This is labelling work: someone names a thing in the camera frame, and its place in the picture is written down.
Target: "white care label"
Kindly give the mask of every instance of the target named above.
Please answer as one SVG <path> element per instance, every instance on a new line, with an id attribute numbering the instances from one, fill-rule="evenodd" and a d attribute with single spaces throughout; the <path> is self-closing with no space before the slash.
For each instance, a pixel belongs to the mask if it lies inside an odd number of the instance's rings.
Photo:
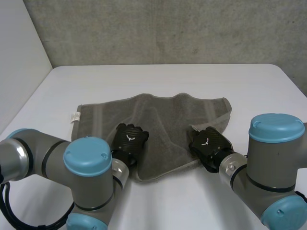
<path id="1" fill-rule="evenodd" d="M 80 116 L 81 116 L 81 113 L 80 112 L 75 112 L 71 115 L 71 122 L 74 122 L 74 121 L 80 121 Z"/>

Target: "table surface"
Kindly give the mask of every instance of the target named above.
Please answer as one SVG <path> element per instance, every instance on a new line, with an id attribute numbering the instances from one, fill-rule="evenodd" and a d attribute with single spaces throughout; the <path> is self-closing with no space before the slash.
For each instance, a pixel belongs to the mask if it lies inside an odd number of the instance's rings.
<path id="1" fill-rule="evenodd" d="M 70 116 L 80 104 L 103 103 L 139 93 L 170 97 L 226 97 L 233 108 L 224 135 L 246 154 L 250 120 L 262 113 L 287 113 L 307 122 L 307 98 L 274 65 L 74 66 L 53 69 L 0 135 L 26 127 L 70 140 Z M 298 172 L 296 190 L 307 194 Z M 12 182 L 15 214 L 32 225 L 51 224 L 72 203 L 69 188 L 37 175 Z M 12 229 L 3 215 L 0 229 Z M 110 230 L 265 230 L 218 175 L 197 168 L 137 184 L 128 180 Z"/>

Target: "white wall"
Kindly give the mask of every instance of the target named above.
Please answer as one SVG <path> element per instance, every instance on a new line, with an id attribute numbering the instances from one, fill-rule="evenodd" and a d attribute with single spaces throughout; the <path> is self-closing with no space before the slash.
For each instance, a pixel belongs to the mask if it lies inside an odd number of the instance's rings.
<path id="1" fill-rule="evenodd" d="M 0 133 L 51 70 L 23 1 L 0 0 Z"/>

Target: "gray concrete wall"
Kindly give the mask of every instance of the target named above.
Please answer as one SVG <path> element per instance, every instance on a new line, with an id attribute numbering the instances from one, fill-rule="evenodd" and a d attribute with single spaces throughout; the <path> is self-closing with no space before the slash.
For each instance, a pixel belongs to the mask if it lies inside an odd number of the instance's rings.
<path id="1" fill-rule="evenodd" d="M 54 67 L 272 63 L 307 94 L 306 0 L 24 0 Z"/>

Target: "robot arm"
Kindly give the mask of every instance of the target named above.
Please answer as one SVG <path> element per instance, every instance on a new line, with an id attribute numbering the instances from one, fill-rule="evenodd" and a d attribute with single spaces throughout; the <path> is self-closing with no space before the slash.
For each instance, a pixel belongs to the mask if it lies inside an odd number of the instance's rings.
<path id="1" fill-rule="evenodd" d="M 100 138 L 68 142 L 33 129 L 17 130 L 0 142 L 0 184 L 38 174 L 65 185 L 75 204 L 68 229 L 107 229 L 129 167 L 147 139 L 141 128 L 120 124 L 111 151 Z"/>
<path id="2" fill-rule="evenodd" d="M 248 158 L 212 127 L 199 132 L 190 150 L 223 181 L 270 230 L 298 230 L 307 204 L 294 192 L 297 170 L 307 167 L 307 134 L 291 115 L 263 114 L 251 121 Z"/>

